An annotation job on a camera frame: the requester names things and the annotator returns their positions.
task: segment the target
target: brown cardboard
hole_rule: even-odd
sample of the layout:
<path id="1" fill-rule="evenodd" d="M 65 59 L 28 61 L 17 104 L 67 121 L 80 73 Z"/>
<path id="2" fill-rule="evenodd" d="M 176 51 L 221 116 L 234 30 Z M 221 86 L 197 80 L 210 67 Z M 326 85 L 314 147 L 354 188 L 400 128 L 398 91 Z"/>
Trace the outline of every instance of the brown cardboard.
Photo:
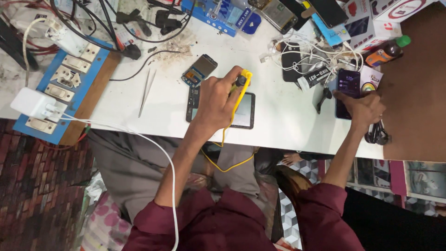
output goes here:
<path id="1" fill-rule="evenodd" d="M 385 159 L 446 162 L 446 8 L 427 6 L 401 23 L 412 42 L 382 66 Z"/>

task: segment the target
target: white charger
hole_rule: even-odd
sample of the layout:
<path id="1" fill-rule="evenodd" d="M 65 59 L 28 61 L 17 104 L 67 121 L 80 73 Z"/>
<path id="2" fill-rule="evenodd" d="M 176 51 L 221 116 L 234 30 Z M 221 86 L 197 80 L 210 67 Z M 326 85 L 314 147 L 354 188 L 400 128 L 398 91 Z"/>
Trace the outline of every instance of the white charger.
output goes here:
<path id="1" fill-rule="evenodd" d="M 11 102 L 10 107 L 26 116 L 43 120 L 54 115 L 48 108 L 54 107 L 55 104 L 55 98 L 24 87 Z"/>

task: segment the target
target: hand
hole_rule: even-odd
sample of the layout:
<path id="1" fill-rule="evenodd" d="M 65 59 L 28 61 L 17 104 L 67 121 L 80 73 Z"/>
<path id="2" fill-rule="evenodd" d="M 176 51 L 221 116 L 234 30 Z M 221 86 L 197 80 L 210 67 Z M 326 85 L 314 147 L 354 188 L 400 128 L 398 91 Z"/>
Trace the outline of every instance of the hand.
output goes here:
<path id="1" fill-rule="evenodd" d="M 336 90 L 333 95 L 347 107 L 351 115 L 351 128 L 363 133 L 368 131 L 371 124 L 381 120 L 381 115 L 386 109 L 375 91 L 367 92 L 366 96 L 360 99 L 354 99 Z"/>
<path id="2" fill-rule="evenodd" d="M 231 122 L 232 110 L 243 87 L 237 88 L 231 95 L 229 92 L 242 70 L 240 66 L 234 66 L 222 79 L 210 77 L 201 82 L 198 110 L 191 126 L 199 127 L 207 139 Z"/>

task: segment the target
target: green bottle cap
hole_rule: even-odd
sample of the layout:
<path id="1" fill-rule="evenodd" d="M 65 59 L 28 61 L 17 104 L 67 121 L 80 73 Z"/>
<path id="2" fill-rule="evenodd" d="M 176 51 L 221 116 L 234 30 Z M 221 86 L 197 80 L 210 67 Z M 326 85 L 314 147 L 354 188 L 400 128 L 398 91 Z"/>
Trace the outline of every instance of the green bottle cap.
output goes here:
<path id="1" fill-rule="evenodd" d="M 409 38 L 409 36 L 408 36 L 408 35 L 403 35 L 402 37 L 397 38 L 397 39 L 396 39 L 396 44 L 397 44 L 399 47 L 404 47 L 404 46 L 410 44 L 410 38 Z"/>

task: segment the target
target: person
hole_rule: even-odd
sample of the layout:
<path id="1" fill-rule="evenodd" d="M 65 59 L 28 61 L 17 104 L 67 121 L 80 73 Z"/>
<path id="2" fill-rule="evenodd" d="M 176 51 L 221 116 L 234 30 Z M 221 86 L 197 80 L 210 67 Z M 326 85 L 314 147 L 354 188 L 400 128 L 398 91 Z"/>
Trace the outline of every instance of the person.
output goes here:
<path id="1" fill-rule="evenodd" d="M 173 170 L 154 144 L 121 132 L 94 130 L 89 134 L 104 183 L 133 224 L 123 251 L 172 250 L 172 192 L 178 218 L 177 250 L 276 250 L 264 233 L 264 204 L 258 198 L 253 159 L 228 172 L 215 170 L 214 184 L 220 193 L 202 188 L 182 197 L 189 173 L 203 165 L 201 147 L 230 123 L 241 91 L 230 94 L 230 89 L 241 71 L 235 66 L 224 78 L 210 77 L 201 83 L 199 107 L 182 140 L 152 137 L 172 156 L 175 189 Z M 306 251 L 363 250 L 341 219 L 347 196 L 344 188 L 359 142 L 369 125 L 381 119 L 385 107 L 374 92 L 357 100 L 339 92 L 334 96 L 351 114 L 351 127 L 321 183 L 298 194 L 297 220 Z M 217 165 L 227 170 L 253 152 L 252 146 L 225 143 Z M 160 167 L 166 167 L 164 174 Z"/>

